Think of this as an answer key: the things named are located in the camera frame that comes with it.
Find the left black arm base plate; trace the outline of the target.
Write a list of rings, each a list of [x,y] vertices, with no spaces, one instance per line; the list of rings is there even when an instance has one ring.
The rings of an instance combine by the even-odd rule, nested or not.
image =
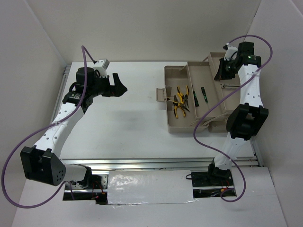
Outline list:
[[[66,183],[63,201],[94,201],[99,205],[107,205],[108,174],[93,175],[87,186],[80,182]]]

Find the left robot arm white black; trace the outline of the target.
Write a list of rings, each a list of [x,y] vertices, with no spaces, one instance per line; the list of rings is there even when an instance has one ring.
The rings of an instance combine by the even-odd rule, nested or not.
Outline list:
[[[113,73],[114,84],[101,68],[78,68],[76,81],[62,100],[61,108],[44,135],[32,146],[20,152],[26,179],[58,186],[63,181],[77,182],[87,189],[93,184],[92,170],[88,166],[65,164],[60,160],[61,150],[77,122],[84,116],[93,98],[120,97],[127,88]]]

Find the yellow needle nose pliers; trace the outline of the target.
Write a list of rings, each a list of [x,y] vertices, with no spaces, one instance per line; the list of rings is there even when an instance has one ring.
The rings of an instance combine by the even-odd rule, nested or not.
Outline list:
[[[185,110],[189,111],[189,109],[188,109],[188,108],[185,108],[185,106],[184,106],[184,102],[183,102],[183,95],[184,95],[184,94],[181,92],[179,86],[177,86],[177,95],[179,96],[179,99],[180,99],[179,102],[181,103],[181,106],[182,106]]]

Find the yellow long nose pliers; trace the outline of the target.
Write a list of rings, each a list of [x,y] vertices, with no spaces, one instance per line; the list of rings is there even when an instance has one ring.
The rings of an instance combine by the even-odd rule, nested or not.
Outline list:
[[[176,117],[176,119],[178,119],[178,114],[177,114],[177,110],[180,109],[182,111],[183,117],[186,116],[186,113],[183,109],[183,107],[181,106],[181,103],[179,102],[178,98],[174,95],[174,100],[170,99],[170,98],[166,98],[167,101],[172,101],[173,105],[174,105],[174,115]]]

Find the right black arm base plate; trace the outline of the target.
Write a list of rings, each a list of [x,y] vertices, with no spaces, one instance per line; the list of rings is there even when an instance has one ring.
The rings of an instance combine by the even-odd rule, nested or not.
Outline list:
[[[236,196],[232,175],[223,179],[210,177],[207,172],[191,172],[185,178],[192,182],[193,197],[196,199],[220,197],[222,192],[223,197]]]

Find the short green black screwdriver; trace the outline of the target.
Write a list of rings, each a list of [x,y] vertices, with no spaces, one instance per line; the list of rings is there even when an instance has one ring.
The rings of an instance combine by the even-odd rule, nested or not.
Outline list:
[[[205,100],[206,103],[208,103],[208,99],[207,99],[207,95],[206,95],[206,92],[205,92],[205,88],[204,87],[201,87],[201,92],[202,92],[202,95],[203,95],[203,98]]]

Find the silver folding utility knife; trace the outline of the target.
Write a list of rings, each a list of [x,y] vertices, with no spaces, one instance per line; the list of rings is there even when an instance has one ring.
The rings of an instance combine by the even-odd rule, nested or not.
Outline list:
[[[222,89],[236,89],[239,85],[230,85],[230,84],[220,84]]]

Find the yellow combination pliers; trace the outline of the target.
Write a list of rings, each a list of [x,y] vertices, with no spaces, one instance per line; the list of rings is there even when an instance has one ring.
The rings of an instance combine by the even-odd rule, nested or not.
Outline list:
[[[188,88],[188,85],[186,85],[186,93],[183,95],[183,102],[184,102],[185,108],[189,108],[188,96],[189,96],[189,88]]]

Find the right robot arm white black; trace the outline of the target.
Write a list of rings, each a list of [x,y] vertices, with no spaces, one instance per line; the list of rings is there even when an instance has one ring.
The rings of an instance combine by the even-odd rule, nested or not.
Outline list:
[[[215,80],[229,80],[236,75],[240,79],[240,103],[227,120],[227,138],[223,152],[208,166],[206,180],[217,185],[231,176],[232,161],[241,147],[256,136],[268,117],[260,97],[259,74],[261,57],[254,54],[252,42],[239,43],[237,48],[226,45],[226,54],[220,59]]]

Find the beige cantilever toolbox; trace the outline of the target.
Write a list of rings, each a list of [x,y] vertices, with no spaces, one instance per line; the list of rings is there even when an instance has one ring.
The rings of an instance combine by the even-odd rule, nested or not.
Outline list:
[[[240,85],[238,76],[231,80],[214,80],[219,68],[219,60],[224,55],[223,52],[211,52],[205,61],[188,61],[185,65],[164,67],[164,88],[156,90],[156,100],[166,104],[169,133],[193,133],[195,127],[198,132],[205,129],[210,132],[226,131],[227,119],[240,103],[240,92],[236,92],[213,111],[207,113],[211,107],[235,90],[222,89],[220,84]],[[175,95],[180,101],[177,86],[185,94],[186,85],[189,88],[189,111],[184,109],[186,116],[183,117],[182,111],[178,109],[178,119],[176,119],[174,105],[166,98],[174,100]],[[192,86],[196,92],[199,107],[195,107]],[[203,98],[201,87],[205,88],[208,103]]]

